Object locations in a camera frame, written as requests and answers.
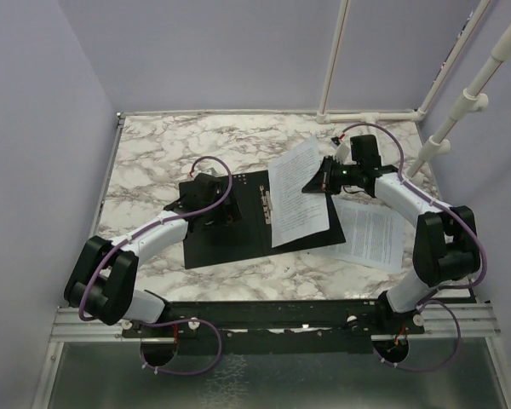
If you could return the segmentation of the printed paper sheet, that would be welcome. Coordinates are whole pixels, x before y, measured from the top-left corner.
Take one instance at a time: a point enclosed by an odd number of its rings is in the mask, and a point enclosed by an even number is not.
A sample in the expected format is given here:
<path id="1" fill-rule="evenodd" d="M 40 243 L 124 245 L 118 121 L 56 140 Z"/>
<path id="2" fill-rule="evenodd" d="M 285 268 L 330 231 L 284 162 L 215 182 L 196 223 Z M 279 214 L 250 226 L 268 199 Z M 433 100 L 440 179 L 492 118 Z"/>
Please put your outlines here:
<path id="1" fill-rule="evenodd" d="M 325 196 L 302 191 L 319 166 L 319 146 L 314 136 L 268 165 L 272 247 L 330 228 Z"/>
<path id="2" fill-rule="evenodd" d="M 395 210 L 374 204 L 334 199 L 345 242 L 310 250 L 314 255 L 376 268 L 401 270 L 405 220 Z"/>

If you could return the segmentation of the grey black file folder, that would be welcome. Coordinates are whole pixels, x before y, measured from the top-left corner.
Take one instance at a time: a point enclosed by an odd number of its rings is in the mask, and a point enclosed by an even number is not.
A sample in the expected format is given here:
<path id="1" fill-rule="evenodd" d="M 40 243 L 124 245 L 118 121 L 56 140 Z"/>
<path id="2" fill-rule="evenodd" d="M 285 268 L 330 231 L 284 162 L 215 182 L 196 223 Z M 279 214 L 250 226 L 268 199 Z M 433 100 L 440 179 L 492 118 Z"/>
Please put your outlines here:
<path id="1" fill-rule="evenodd" d="M 267 172 L 260 170 L 233 176 L 235 197 L 242 219 L 226 226 L 207 230 L 187 230 L 183 240 L 184 263 L 187 269 L 227 262 L 273 256 L 292 251 L 308 251 L 345 242 L 339 217 L 330 198 L 326 197 L 330 228 L 310 234 L 279 247 L 272 247 L 272 229 L 264 220 L 259 186 L 269 190 Z"/>

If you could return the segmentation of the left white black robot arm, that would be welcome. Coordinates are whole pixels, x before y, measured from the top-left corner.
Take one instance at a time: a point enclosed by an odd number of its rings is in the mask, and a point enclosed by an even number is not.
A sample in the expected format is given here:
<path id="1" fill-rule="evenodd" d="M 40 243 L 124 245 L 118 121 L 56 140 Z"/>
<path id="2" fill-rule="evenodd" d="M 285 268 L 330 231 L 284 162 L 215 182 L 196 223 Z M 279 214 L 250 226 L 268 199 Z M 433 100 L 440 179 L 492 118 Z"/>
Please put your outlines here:
<path id="1" fill-rule="evenodd" d="M 167 302 L 135 289 L 138 268 L 190 233 L 234 220 L 233 176 L 201 173 L 187 187 L 141 227 L 113 239 L 95 235 L 86 241 L 64 290 L 65 300 L 78 308 L 82 320 L 106 325 L 141 321 L 155 337 L 169 330 Z"/>

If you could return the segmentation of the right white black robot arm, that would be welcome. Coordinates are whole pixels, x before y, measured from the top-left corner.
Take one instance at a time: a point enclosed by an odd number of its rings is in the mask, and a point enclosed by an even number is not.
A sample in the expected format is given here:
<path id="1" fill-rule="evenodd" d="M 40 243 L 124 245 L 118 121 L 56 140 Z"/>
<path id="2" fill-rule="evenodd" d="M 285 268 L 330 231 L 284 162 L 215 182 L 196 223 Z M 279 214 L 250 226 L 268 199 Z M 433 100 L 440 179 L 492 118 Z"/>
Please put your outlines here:
<path id="1" fill-rule="evenodd" d="M 417 187 L 409 187 L 396 166 L 382 164 L 374 135 L 352 137 L 350 148 L 351 164 L 324 157 L 301 191 L 335 195 L 344 187 L 360 187 L 396 210 L 415 228 L 413 271 L 376 301 L 376 327 L 393 333 L 441 285 L 479 270 L 474 213 L 467 206 L 452 207 L 433 200 Z"/>

